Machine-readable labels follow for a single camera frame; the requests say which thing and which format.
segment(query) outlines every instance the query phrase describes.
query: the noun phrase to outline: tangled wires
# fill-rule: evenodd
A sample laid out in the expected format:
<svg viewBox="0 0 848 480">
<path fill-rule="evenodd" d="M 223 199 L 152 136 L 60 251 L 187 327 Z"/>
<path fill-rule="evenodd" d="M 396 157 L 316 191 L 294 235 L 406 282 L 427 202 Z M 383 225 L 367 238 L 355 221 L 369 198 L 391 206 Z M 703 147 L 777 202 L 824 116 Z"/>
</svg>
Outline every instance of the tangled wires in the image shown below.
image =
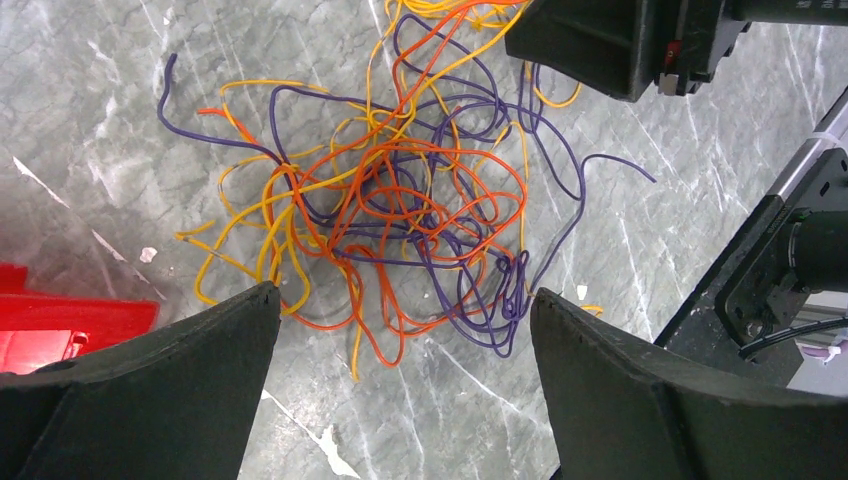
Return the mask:
<svg viewBox="0 0 848 480">
<path fill-rule="evenodd" d="M 401 3 L 396 5 L 391 26 L 375 46 L 371 59 L 373 61 L 383 40 L 391 37 L 396 56 L 392 76 L 397 105 L 384 106 L 372 101 L 370 66 L 366 72 L 365 98 L 338 96 L 322 87 L 293 81 L 234 82 L 221 89 L 221 109 L 201 109 L 199 113 L 226 117 L 239 132 L 241 140 L 190 132 L 167 120 L 164 107 L 171 92 L 177 58 L 176 55 L 170 57 L 165 67 L 165 85 L 158 107 L 162 123 L 178 135 L 257 153 L 225 171 L 219 186 L 240 166 L 263 160 L 276 164 L 263 188 L 262 200 L 240 212 L 232 207 L 223 187 L 219 188 L 222 203 L 233 218 L 214 244 L 207 245 L 195 238 L 198 233 L 211 228 L 211 222 L 191 232 L 178 234 L 179 239 L 208 253 L 195 282 L 199 298 L 214 303 L 203 292 L 202 282 L 216 259 L 235 266 L 257 282 L 268 279 L 278 285 L 286 278 L 284 270 L 290 265 L 302 285 L 302 294 L 297 301 L 283 304 L 284 314 L 319 330 L 337 330 L 355 324 L 357 335 L 351 362 L 354 378 L 357 378 L 356 359 L 363 334 L 378 359 L 388 367 L 401 361 L 407 338 L 424 334 L 446 322 L 452 323 L 460 334 L 477 345 L 491 348 L 502 357 L 511 354 L 518 322 L 529 309 L 530 292 L 537 288 L 556 249 L 582 217 L 586 201 L 586 162 L 607 159 L 624 163 L 653 179 L 636 165 L 613 156 L 599 154 L 579 161 L 562 134 L 542 115 L 544 105 L 551 102 L 542 100 L 538 66 L 529 69 L 522 66 L 517 103 L 508 103 L 501 98 L 494 76 L 478 56 L 499 41 L 515 23 L 524 8 L 522 2 L 477 0 L 453 3 L 452 9 L 440 15 L 441 20 L 434 27 L 414 15 L 401 15 Z M 470 51 L 452 37 L 468 18 L 471 9 L 484 3 L 493 7 L 489 13 L 475 17 L 483 19 L 480 22 L 483 26 L 489 26 L 490 17 L 505 14 L 506 7 L 520 6 L 512 19 L 505 20 L 502 25 L 495 24 L 498 31 L 491 41 Z M 446 28 L 451 20 L 453 25 Z M 416 27 L 423 29 L 424 35 L 414 45 L 402 48 L 399 32 Z M 431 40 L 438 42 L 434 55 L 425 66 L 416 65 L 410 60 L 411 54 Z M 462 57 L 434 73 L 437 59 L 448 47 L 461 53 Z M 468 62 L 472 62 L 474 68 L 487 78 L 486 85 L 450 74 Z M 407 84 L 406 72 L 415 78 L 412 86 Z M 443 95 L 437 82 L 442 88 L 449 84 L 461 87 L 465 93 Z M 269 98 L 272 148 L 261 145 L 227 106 L 227 91 L 245 85 L 273 87 Z M 538 106 L 532 104 L 531 90 L 540 99 Z M 429 92 L 432 98 L 425 100 L 425 92 Z M 338 125 L 327 145 L 289 155 L 276 119 L 278 99 L 284 93 L 346 105 L 352 109 L 353 115 Z M 463 121 L 465 118 L 480 118 L 481 115 L 485 117 L 486 113 L 491 113 L 491 116 L 482 127 L 472 128 L 467 125 L 473 124 L 473 121 Z M 437 120 L 425 117 L 436 117 Z M 353 124 L 364 125 L 366 133 L 352 142 L 338 144 L 337 135 Z M 578 178 L 576 192 L 568 189 L 558 177 L 539 138 L 540 129 L 552 132 L 568 153 Z M 492 153 L 513 132 L 518 133 L 522 146 L 523 174 Z M 527 272 L 530 254 L 524 245 L 528 134 L 536 141 L 556 184 L 566 195 L 579 202 L 577 217 L 556 239 L 552 251 L 532 277 Z M 490 148 L 463 146 L 463 143 L 469 142 Z M 484 180 L 482 170 L 486 171 L 486 177 L 500 180 L 497 188 Z M 244 265 L 221 251 L 236 227 L 263 232 L 265 240 L 254 266 Z M 519 245 L 514 251 L 510 246 L 515 243 L 516 237 Z M 302 266 L 303 258 L 328 262 L 346 281 L 350 298 L 346 319 L 327 324 L 326 319 L 319 322 L 301 315 L 299 310 L 312 290 L 310 278 Z M 366 295 L 373 295 L 374 288 L 366 285 L 364 269 L 370 269 L 377 279 L 376 300 L 380 305 L 382 326 L 398 339 L 397 354 L 393 359 L 384 355 L 372 332 L 373 325 L 369 326 L 367 321 L 370 312 L 366 309 Z M 398 271 L 407 276 L 412 270 L 426 274 L 439 303 L 439 313 L 426 320 L 406 313 L 404 295 L 399 293 L 402 286 L 399 287 L 398 279 L 392 275 L 393 271 Z"/>
</svg>

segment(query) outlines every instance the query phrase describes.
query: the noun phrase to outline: black mechanical part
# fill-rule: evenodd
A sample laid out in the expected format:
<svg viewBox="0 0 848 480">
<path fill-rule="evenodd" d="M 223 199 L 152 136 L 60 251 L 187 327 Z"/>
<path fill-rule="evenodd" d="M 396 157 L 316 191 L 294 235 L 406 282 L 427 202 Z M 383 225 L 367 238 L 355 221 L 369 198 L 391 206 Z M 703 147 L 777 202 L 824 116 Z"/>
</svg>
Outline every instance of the black mechanical part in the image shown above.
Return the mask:
<svg viewBox="0 0 848 480">
<path fill-rule="evenodd" d="M 507 54 L 636 101 L 659 67 L 658 0 L 535 0 L 506 35 Z"/>
<path fill-rule="evenodd" d="M 699 365 L 545 289 L 530 331 L 559 478 L 830 479 L 844 470 L 846 400 Z"/>
<path fill-rule="evenodd" d="M 816 132 L 848 135 L 848 90 Z M 657 337 L 657 345 L 725 372 L 779 386 L 789 383 L 802 361 L 794 342 L 775 345 L 753 362 L 741 361 L 738 353 L 761 333 L 788 327 L 809 295 L 797 272 L 787 267 L 782 232 L 811 212 L 846 210 L 848 162 L 843 167 L 844 151 L 829 146 L 820 139 L 804 142 Z"/>
<path fill-rule="evenodd" d="M 112 348 L 0 375 L 0 478 L 236 478 L 279 314 L 266 282 Z"/>
<path fill-rule="evenodd" d="M 619 100 L 637 101 L 651 82 L 687 95 L 713 80 L 750 22 L 848 25 L 845 1 L 534 0 L 506 51 Z"/>
<path fill-rule="evenodd" d="M 812 335 L 819 332 L 839 330 L 848 327 L 848 317 L 836 317 L 804 325 L 784 328 L 779 332 L 758 337 L 753 342 L 739 349 L 739 356 L 744 359 L 752 358 L 757 352 L 778 345 L 782 342 L 792 340 L 804 335 Z"/>
<path fill-rule="evenodd" d="M 810 293 L 848 289 L 848 258 L 835 257 L 848 246 L 832 234 L 848 232 L 846 160 L 842 149 L 821 154 L 717 295 L 716 312 L 740 346 L 764 328 L 788 328 Z"/>
<path fill-rule="evenodd" d="M 848 190 L 846 182 L 848 174 L 839 188 Z M 789 249 L 790 267 L 805 288 L 848 292 L 848 211 L 805 216 L 793 224 Z"/>
<path fill-rule="evenodd" d="M 724 372 L 778 386 L 789 383 L 803 361 L 792 342 L 771 348 L 768 361 L 742 361 L 739 342 L 731 336 L 732 330 L 725 326 L 716 311 L 717 296 L 757 241 L 770 235 L 767 233 L 769 226 L 781 215 L 782 209 L 783 199 L 779 195 L 768 195 L 760 200 L 657 337 L 656 345 Z M 766 299 L 751 299 L 751 302 L 760 304 Z"/>
</svg>

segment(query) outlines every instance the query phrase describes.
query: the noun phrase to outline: yellow wire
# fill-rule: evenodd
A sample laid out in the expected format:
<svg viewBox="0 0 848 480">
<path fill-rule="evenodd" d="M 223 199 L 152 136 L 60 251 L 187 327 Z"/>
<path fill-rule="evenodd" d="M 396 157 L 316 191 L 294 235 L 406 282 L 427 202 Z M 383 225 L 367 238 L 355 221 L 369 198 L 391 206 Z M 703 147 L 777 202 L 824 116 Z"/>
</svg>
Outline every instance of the yellow wire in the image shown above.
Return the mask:
<svg viewBox="0 0 848 480">
<path fill-rule="evenodd" d="M 533 85 L 533 93 L 536 94 L 536 97 L 538 97 L 542 103 L 551 108 L 565 108 L 571 106 L 571 104 L 573 104 L 577 100 L 577 97 L 580 96 L 580 91 L 583 89 L 583 84 L 577 82 L 577 85 L 574 87 L 574 92 L 571 93 L 571 96 L 568 97 L 568 100 L 562 103 L 554 103 L 549 100 L 548 97 L 546 97 L 545 94 L 542 93 L 541 90 L 539 90 L 539 87 L 536 86 L 536 83 L 532 81 L 533 73 L 530 62 L 524 62 L 524 72 L 525 76 L 527 77 L 527 81 L 530 82 L 531 85 Z"/>
<path fill-rule="evenodd" d="M 588 310 L 590 312 L 595 312 L 596 317 L 600 317 L 604 314 L 604 307 L 599 305 L 581 305 L 580 308 L 583 310 Z"/>
<path fill-rule="evenodd" d="M 489 6 L 490 8 L 487 11 L 485 11 L 484 13 L 478 12 L 477 7 L 474 7 L 472 9 L 470 9 L 470 11 L 467 12 L 465 15 L 463 15 L 463 17 L 460 19 L 460 21 L 469 22 L 471 24 L 471 26 L 473 28 L 477 29 L 477 30 L 481 30 L 481 29 L 485 28 L 485 29 L 495 29 L 497 31 L 492 36 L 492 38 L 489 41 L 487 41 L 485 44 L 483 44 L 481 47 L 475 49 L 470 54 L 467 54 L 464 57 L 460 58 L 459 60 L 453 62 L 452 64 L 450 64 L 449 66 L 447 66 L 443 70 L 435 73 L 434 75 L 423 79 L 421 81 L 421 84 L 418 85 L 418 88 L 416 89 L 416 91 L 412 93 L 412 97 L 406 102 L 408 104 L 407 111 L 401 111 L 401 112 L 398 112 L 397 114 L 394 115 L 395 120 L 398 122 L 396 124 L 396 126 L 391 126 L 391 125 L 381 126 L 381 123 L 384 120 L 380 120 L 380 117 L 385 119 L 387 116 L 392 115 L 393 112 L 382 110 L 382 109 L 379 109 L 379 108 L 374 108 L 372 106 L 373 92 L 372 92 L 371 71 L 372 71 L 373 65 L 375 63 L 374 60 L 375 60 L 376 56 L 379 54 L 379 52 L 382 48 L 385 48 L 383 42 L 385 42 L 390 37 L 390 35 L 392 33 L 394 33 L 395 29 L 397 28 L 397 24 L 400 20 L 400 16 L 401 16 L 401 12 L 402 12 L 403 8 L 406 8 L 406 9 L 412 11 L 413 13 L 418 14 L 421 17 L 436 19 L 436 18 L 443 18 L 447 14 L 447 12 L 453 10 L 456 7 L 463 5 L 465 3 L 465 1 L 466 0 L 442 0 L 442 1 L 431 3 L 431 2 L 428 2 L 428 1 L 424 1 L 424 0 L 385 0 L 384 8 L 385 8 L 386 15 L 390 19 L 390 22 L 389 22 L 389 26 L 387 27 L 386 31 L 381 35 L 380 39 L 375 43 L 374 48 L 372 49 L 370 57 L 369 57 L 369 62 L 368 62 L 368 66 L 366 68 L 366 73 L 365 73 L 365 84 L 366 84 L 365 85 L 365 100 L 366 100 L 365 104 L 360 105 L 360 104 L 356 104 L 356 103 L 353 103 L 353 102 L 346 102 L 347 105 L 349 105 L 351 108 L 354 108 L 355 110 L 361 112 L 362 115 L 353 116 L 353 117 L 350 117 L 350 118 L 343 120 L 334 130 L 334 133 L 333 133 L 333 135 L 330 139 L 328 146 L 325 147 L 324 145 L 317 145 L 317 146 L 315 146 L 315 147 L 313 147 L 309 150 L 306 150 L 304 152 L 300 152 L 300 153 L 297 153 L 297 154 L 294 154 L 294 155 L 290 155 L 288 158 L 290 160 L 294 160 L 294 159 L 308 157 L 309 155 L 315 154 L 315 153 L 321 151 L 324 148 L 328 148 L 330 154 L 332 154 L 332 153 L 336 152 L 337 149 L 340 148 L 340 147 L 350 148 L 350 149 L 353 149 L 353 150 L 361 150 L 361 149 L 368 147 L 369 145 L 371 145 L 371 146 L 377 145 L 377 142 L 380 141 L 380 140 L 386 140 L 386 139 L 397 140 L 397 139 L 403 139 L 403 138 L 410 138 L 410 137 L 407 136 L 407 131 L 410 128 L 410 126 L 412 125 L 412 122 L 415 120 L 415 117 L 418 113 L 418 105 L 419 105 L 419 102 L 420 102 L 421 95 L 423 95 L 423 93 L 425 91 L 432 92 L 434 97 L 436 98 L 440 108 L 442 109 L 442 112 L 446 116 L 450 116 L 451 112 L 450 112 L 447 104 L 444 101 L 444 96 L 441 94 L 441 92 L 437 88 L 436 82 L 439 79 L 441 79 L 443 76 L 447 75 L 449 72 L 457 69 L 458 67 L 467 63 L 469 60 L 479 56 L 480 54 L 482 54 L 483 52 L 487 51 L 489 48 L 494 46 L 497 42 L 499 42 L 500 39 L 503 38 L 503 36 L 509 30 L 509 28 L 511 28 L 519 20 L 521 14 L 524 12 L 525 8 L 527 7 L 526 2 L 524 4 L 521 4 L 520 6 L 517 6 L 517 8 L 515 8 L 514 10 L 511 10 L 512 7 L 510 7 L 510 6 L 502 6 L 502 5 Z M 392 2 L 395 3 L 394 11 L 392 11 L 392 8 L 391 8 Z M 511 11 L 513 12 L 513 15 L 512 15 L 512 18 L 509 18 Z M 402 83 L 402 88 L 404 90 L 403 92 L 401 92 L 401 96 L 406 96 L 406 95 L 408 95 L 409 92 L 408 92 L 408 86 L 406 84 L 405 74 L 404 74 L 403 71 L 400 72 L 400 80 L 401 80 L 401 83 Z M 276 86 L 291 86 L 291 87 L 299 87 L 299 88 L 309 89 L 309 90 L 313 90 L 313 91 L 323 93 L 323 94 L 329 94 L 329 91 L 324 87 L 321 87 L 321 86 L 318 86 L 318 85 L 308 84 L 308 83 L 305 83 L 305 82 L 291 81 L 291 80 L 261 79 L 261 80 L 241 80 L 241 81 L 227 83 L 224 86 L 222 86 L 219 90 L 219 95 L 221 97 L 221 108 L 224 112 L 224 115 L 226 116 L 226 118 L 230 122 L 230 124 L 234 128 L 236 128 L 236 130 L 238 130 L 237 122 L 235 121 L 234 117 L 232 116 L 232 113 L 230 112 L 230 109 L 229 109 L 229 107 L 227 105 L 227 101 L 226 101 L 227 92 L 229 90 L 233 89 L 233 88 L 236 88 L 236 87 L 251 87 L 251 86 L 275 86 L 275 87 Z M 550 102 L 550 100 L 544 98 L 544 95 L 542 95 L 541 92 L 538 91 L 538 89 L 534 88 L 534 91 L 535 91 L 536 95 L 538 95 L 539 98 L 543 102 L 545 102 L 546 104 L 551 105 L 551 106 L 559 105 L 559 104 L 553 104 L 552 102 Z M 574 101 L 574 98 L 576 98 L 576 96 L 579 94 L 579 92 L 580 92 L 580 85 L 578 84 L 575 93 L 572 95 L 572 98 L 570 98 L 567 102 L 564 102 L 564 104 L 562 104 L 562 106 L 570 105 Z M 365 125 L 367 132 L 372 133 L 371 138 L 369 140 L 361 141 L 357 145 L 341 145 L 341 144 L 337 143 L 337 141 L 336 141 L 337 136 L 339 134 L 341 134 L 341 132 L 344 131 L 350 124 L 352 124 L 354 122 L 362 122 Z M 450 122 L 450 125 L 451 125 L 451 129 L 452 129 L 452 133 L 454 134 L 454 140 L 456 142 L 455 147 L 456 147 L 456 149 L 460 149 L 461 146 L 460 146 L 459 140 L 458 140 L 459 139 L 459 131 L 458 131 L 458 127 L 456 125 L 456 122 L 452 119 L 451 122 Z M 525 183 L 526 183 L 528 181 L 528 176 L 529 176 L 529 166 L 528 166 L 529 155 L 528 155 L 528 151 L 527 151 L 526 136 L 525 136 L 523 129 L 520 127 L 520 125 L 518 125 L 517 122 L 511 122 L 511 125 L 518 128 L 520 136 L 521 136 L 523 160 L 524 160 L 524 178 L 525 178 Z M 379 129 L 379 131 L 376 134 L 373 134 L 373 132 L 375 130 L 378 130 L 378 129 Z M 242 136 L 242 138 L 244 138 L 245 141 L 248 141 L 248 138 L 247 138 L 248 135 L 246 133 L 241 132 L 240 130 L 238 130 L 238 131 L 239 131 L 239 134 Z M 495 147 L 503 139 L 506 132 L 507 132 L 506 129 L 504 129 L 504 131 L 501 132 L 501 135 L 498 137 L 497 141 L 495 142 Z M 347 179 L 351 178 L 353 175 L 355 175 L 358 171 L 360 171 L 361 168 L 367 168 L 372 162 L 374 162 L 378 158 L 378 155 L 379 154 L 373 154 L 371 157 L 363 159 L 363 161 L 359 165 L 356 165 L 353 168 L 350 168 L 350 169 L 345 170 L 345 171 L 342 171 L 339 168 L 339 165 L 336 162 L 336 159 L 335 159 L 335 156 L 334 156 L 333 160 L 331 162 L 331 165 L 332 165 L 332 168 L 333 168 L 333 173 L 334 173 L 333 177 L 325 179 L 325 180 L 316 181 L 315 183 L 311 183 L 308 186 L 300 187 L 298 190 L 301 194 L 306 194 L 306 193 L 309 193 L 309 192 L 313 192 L 313 191 L 323 189 L 323 188 L 328 187 L 328 186 L 344 185 L 345 181 Z M 427 165 L 426 156 L 423 153 L 419 152 L 419 157 L 420 157 L 421 161 L 424 162 L 425 165 Z M 461 161 L 458 154 L 457 154 L 456 157 L 457 158 L 452 159 L 453 163 L 451 165 L 448 165 L 446 167 L 438 167 L 438 171 L 445 172 L 445 171 L 450 171 L 453 168 L 455 168 L 456 164 L 458 164 Z M 328 239 L 327 239 L 327 237 L 325 237 L 323 235 L 318 235 L 317 237 L 314 237 L 306 229 L 297 228 L 295 226 L 295 213 L 297 212 L 297 209 L 295 208 L 295 205 L 291 201 L 292 197 L 294 196 L 294 192 L 292 192 L 292 191 L 285 191 L 285 192 L 282 192 L 282 193 L 278 193 L 278 194 L 270 196 L 269 198 L 264 198 L 264 195 L 263 195 L 263 199 L 261 201 L 255 203 L 255 204 L 253 204 L 249 207 L 244 208 L 240 212 L 236 212 L 236 209 L 232 206 L 232 203 L 227 198 L 227 196 L 224 192 L 223 183 L 226 180 L 226 178 L 230 174 L 232 174 L 235 170 L 238 170 L 241 167 L 244 167 L 248 164 L 252 164 L 254 162 L 259 162 L 259 161 L 262 161 L 262 160 L 269 160 L 269 158 L 267 156 L 264 156 L 264 155 L 250 157 L 250 158 L 247 158 L 247 159 L 244 159 L 244 160 L 238 162 L 237 164 L 235 164 L 233 166 L 228 167 L 221 174 L 219 181 L 218 181 L 219 197 L 220 197 L 220 200 L 221 200 L 222 204 L 224 205 L 225 209 L 227 210 L 227 212 L 231 216 L 231 218 L 230 218 L 229 222 L 224 226 L 224 228 L 220 232 L 218 232 L 218 236 L 217 236 L 216 240 L 214 241 L 214 243 L 212 245 L 201 242 L 201 241 L 199 241 L 199 240 L 197 240 L 193 237 L 195 235 L 198 235 L 200 233 L 203 233 L 203 232 L 209 230 L 212 226 L 214 226 L 215 222 L 206 223 L 203 226 L 201 226 L 201 227 L 199 227 L 195 230 L 179 232 L 179 233 L 176 234 L 176 237 L 177 237 L 178 240 L 188 242 L 192 245 L 195 245 L 198 248 L 201 248 L 202 250 L 204 250 L 208 254 L 203 265 L 199 269 L 196 278 L 195 278 L 194 291 L 195 291 L 195 294 L 197 295 L 197 297 L 201 301 L 204 301 L 204 302 L 209 303 L 209 304 L 214 304 L 216 302 L 215 302 L 215 300 L 209 298 L 203 292 L 203 279 L 205 278 L 206 274 L 208 273 L 208 269 L 210 268 L 210 265 L 212 264 L 212 262 L 215 259 L 223 260 L 225 263 L 228 263 L 228 264 L 236 267 L 238 270 L 240 270 L 244 274 L 248 275 L 249 277 L 251 277 L 256 282 L 260 282 L 263 279 L 267 278 L 267 279 L 271 280 L 272 282 L 274 282 L 275 284 L 279 285 L 280 282 L 283 279 L 283 274 L 280 271 L 280 268 L 283 265 L 284 256 L 285 256 L 286 260 L 287 260 L 286 263 L 291 264 L 291 268 L 294 269 L 295 274 L 297 275 L 297 277 L 300 279 L 301 283 L 303 284 L 303 293 L 302 293 L 301 297 L 298 299 L 297 302 L 291 304 L 288 308 L 286 308 L 282 312 L 282 314 L 285 315 L 285 314 L 290 314 L 290 313 L 293 313 L 293 312 L 296 312 L 297 310 L 299 310 L 308 300 L 308 298 L 311 294 L 311 290 L 312 290 L 311 282 L 309 281 L 308 276 L 306 275 L 306 273 L 304 272 L 304 270 L 301 266 L 301 261 L 299 259 L 298 251 L 295 249 L 295 241 L 297 240 L 301 243 L 305 243 L 306 245 L 310 246 L 311 248 L 318 248 L 318 247 L 321 247 L 321 246 L 325 246 L 328 242 Z M 484 161 L 485 161 L 485 159 L 481 159 L 477 163 L 477 165 L 474 167 L 475 171 L 480 168 L 480 166 L 482 165 L 482 163 Z M 275 184 L 275 182 L 279 181 L 283 176 L 288 177 L 292 182 L 296 182 L 297 181 L 296 172 L 298 172 L 300 170 L 301 170 L 301 168 L 296 164 L 284 164 L 283 166 L 279 167 L 278 170 L 273 175 L 271 175 L 271 177 L 268 179 L 268 181 L 265 184 L 265 188 L 266 189 L 272 188 L 273 185 Z M 426 171 L 427 177 L 428 177 L 426 189 L 429 192 L 429 191 L 432 190 L 433 178 L 432 178 L 432 175 L 430 174 L 429 168 L 425 168 L 425 171 Z M 478 185 L 476 183 L 474 184 L 474 188 L 475 188 L 475 192 L 476 192 L 477 189 L 478 189 Z M 270 212 L 268 211 L 268 207 L 270 207 L 271 205 L 279 204 L 281 202 L 286 202 L 286 201 L 288 201 L 288 202 L 287 202 L 286 206 L 283 208 L 282 212 L 280 212 L 276 216 L 276 218 L 274 218 L 273 221 L 272 221 L 271 217 L 270 217 Z M 337 203 L 337 205 L 335 207 L 335 210 L 340 209 L 341 205 L 343 205 L 344 201 L 345 201 L 344 195 L 340 195 L 340 199 L 339 199 L 339 202 Z M 261 213 L 263 220 L 264 220 L 263 223 L 247 220 L 247 218 L 250 215 L 253 215 L 257 212 Z M 524 212 L 522 212 L 521 216 L 520 216 L 520 248 L 522 250 L 525 249 L 525 220 L 526 220 L 525 214 L 524 214 Z M 257 256 L 255 269 L 251 269 L 251 268 L 245 266 L 241 262 L 237 261 L 235 258 L 233 258 L 229 255 L 226 255 L 226 254 L 224 254 L 220 251 L 221 247 L 223 246 L 223 244 L 226 242 L 229 235 L 233 232 L 233 230 L 236 227 L 256 228 L 256 229 L 261 229 L 262 231 L 265 232 L 264 233 L 265 240 L 262 243 L 259 254 Z M 280 240 L 277 239 L 278 235 L 282 235 L 282 238 Z M 407 256 L 407 253 L 406 253 L 406 246 L 407 246 L 407 242 L 404 242 L 404 244 L 401 248 L 401 252 L 402 252 L 402 255 L 404 256 L 404 258 L 408 259 L 408 256 Z M 265 266 L 266 266 L 266 262 L 268 261 L 267 258 L 269 256 L 269 253 L 272 252 L 272 251 L 273 251 L 273 253 L 271 254 L 270 262 L 267 263 L 269 269 L 266 272 Z M 483 258 L 482 255 L 483 254 L 472 259 L 471 265 L 474 265 L 477 262 L 481 261 L 481 259 Z M 337 266 L 337 268 L 339 269 L 339 271 L 342 273 L 343 276 L 346 276 L 344 269 L 342 269 L 340 266 Z M 354 290 L 355 290 L 354 294 L 356 294 L 356 291 L 358 291 L 358 289 L 355 286 L 354 286 Z M 362 334 L 363 334 L 362 325 L 357 322 L 357 332 L 356 332 L 356 337 L 354 339 L 353 352 L 352 352 L 352 358 L 351 358 L 351 374 L 352 374 L 355 381 L 359 380 L 357 365 L 358 365 L 358 350 L 359 350 L 359 347 L 361 345 Z"/>
</svg>

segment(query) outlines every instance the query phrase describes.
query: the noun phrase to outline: black cable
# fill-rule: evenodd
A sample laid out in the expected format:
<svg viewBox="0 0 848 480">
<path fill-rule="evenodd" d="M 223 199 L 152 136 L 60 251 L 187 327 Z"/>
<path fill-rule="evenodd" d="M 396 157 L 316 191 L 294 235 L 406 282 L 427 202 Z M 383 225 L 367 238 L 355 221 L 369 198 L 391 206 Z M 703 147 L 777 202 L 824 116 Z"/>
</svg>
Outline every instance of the black cable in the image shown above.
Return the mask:
<svg viewBox="0 0 848 480">
<path fill-rule="evenodd" d="M 785 342 L 786 340 L 791 340 L 793 338 L 800 337 L 801 335 L 807 335 L 816 332 L 826 332 L 828 330 L 835 330 L 837 328 L 845 327 L 848 327 L 848 317 L 831 318 L 828 320 L 821 320 L 814 323 L 808 323 L 807 325 L 802 325 L 800 327 L 786 328 L 779 332 L 772 333 L 770 335 L 765 335 L 761 338 L 754 340 L 748 345 L 745 345 L 744 347 L 739 349 L 739 356 L 747 360 L 753 357 L 755 353 L 777 345 L 780 342 Z"/>
</svg>

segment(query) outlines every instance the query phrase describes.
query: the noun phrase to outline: red container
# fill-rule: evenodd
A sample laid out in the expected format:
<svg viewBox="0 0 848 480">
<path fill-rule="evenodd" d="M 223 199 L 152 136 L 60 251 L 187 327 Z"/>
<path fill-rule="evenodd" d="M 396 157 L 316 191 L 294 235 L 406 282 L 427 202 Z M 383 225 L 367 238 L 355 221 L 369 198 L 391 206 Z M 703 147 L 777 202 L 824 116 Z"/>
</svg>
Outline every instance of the red container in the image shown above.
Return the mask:
<svg viewBox="0 0 848 480">
<path fill-rule="evenodd" d="M 0 263 L 0 372 L 44 365 L 111 347 L 149 332 L 155 302 L 73 298 L 28 291 L 27 269 Z"/>
</svg>

